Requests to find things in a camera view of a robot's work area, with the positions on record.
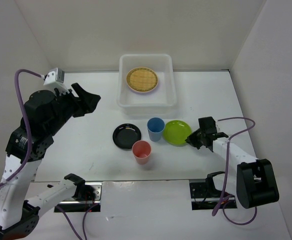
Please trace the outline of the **green plastic plate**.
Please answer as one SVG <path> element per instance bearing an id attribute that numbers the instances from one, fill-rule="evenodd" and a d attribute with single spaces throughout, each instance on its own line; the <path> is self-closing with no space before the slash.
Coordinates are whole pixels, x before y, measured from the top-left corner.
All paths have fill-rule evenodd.
<path id="1" fill-rule="evenodd" d="M 163 138 L 174 146 L 182 146 L 186 144 L 187 137 L 192 133 L 191 127 L 182 120 L 171 120 L 166 123 Z"/>

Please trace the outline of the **black plate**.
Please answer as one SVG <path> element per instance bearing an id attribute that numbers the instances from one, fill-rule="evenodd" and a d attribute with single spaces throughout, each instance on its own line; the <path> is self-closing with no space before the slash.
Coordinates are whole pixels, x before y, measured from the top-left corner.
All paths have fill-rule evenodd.
<path id="1" fill-rule="evenodd" d="M 131 150 L 133 145 L 142 139 L 140 129 L 132 123 L 123 123 L 115 128 L 112 134 L 114 144 L 122 150 Z"/>

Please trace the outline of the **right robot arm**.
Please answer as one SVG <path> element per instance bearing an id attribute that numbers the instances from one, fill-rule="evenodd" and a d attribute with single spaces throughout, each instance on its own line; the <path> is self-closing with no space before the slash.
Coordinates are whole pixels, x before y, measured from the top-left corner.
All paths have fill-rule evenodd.
<path id="1" fill-rule="evenodd" d="M 226 199 L 225 194 L 233 195 L 245 209 L 279 201 L 280 194 L 272 163 L 248 154 L 233 142 L 233 138 L 248 132 L 251 126 L 232 135 L 219 131 L 213 117 L 201 117 L 199 128 L 186 138 L 186 143 L 200 149 L 205 147 L 225 161 L 225 169 L 209 173 L 205 191 L 215 197 L 219 194 L 218 205 Z"/>

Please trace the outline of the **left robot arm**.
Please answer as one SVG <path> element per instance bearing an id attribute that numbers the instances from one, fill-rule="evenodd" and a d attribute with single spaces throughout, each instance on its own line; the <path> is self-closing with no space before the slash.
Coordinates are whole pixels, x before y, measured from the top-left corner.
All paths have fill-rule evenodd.
<path id="1" fill-rule="evenodd" d="M 101 97 L 78 83 L 65 93 L 58 89 L 34 92 L 23 105 L 25 115 L 6 146 L 0 186 L 0 240 L 27 237 L 39 219 L 67 199 L 95 199 L 95 190 L 73 173 L 32 198 L 26 198 L 54 135 L 70 118 L 92 113 Z"/>

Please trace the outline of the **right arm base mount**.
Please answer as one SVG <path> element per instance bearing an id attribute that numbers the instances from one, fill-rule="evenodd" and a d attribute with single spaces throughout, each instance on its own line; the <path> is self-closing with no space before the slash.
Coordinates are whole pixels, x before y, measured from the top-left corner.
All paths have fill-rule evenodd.
<path id="1" fill-rule="evenodd" d="M 221 196 L 221 191 L 216 190 L 206 179 L 190 180 L 189 191 L 193 211 L 212 210 Z"/>

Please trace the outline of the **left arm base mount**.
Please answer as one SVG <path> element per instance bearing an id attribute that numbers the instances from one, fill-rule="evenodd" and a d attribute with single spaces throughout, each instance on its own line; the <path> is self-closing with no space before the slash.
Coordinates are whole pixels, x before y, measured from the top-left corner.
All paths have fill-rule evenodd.
<path id="1" fill-rule="evenodd" d="M 102 198 L 102 182 L 86 182 L 86 190 L 79 198 L 67 198 L 57 206 L 66 213 L 84 213 L 90 207 L 89 212 L 100 212 Z"/>

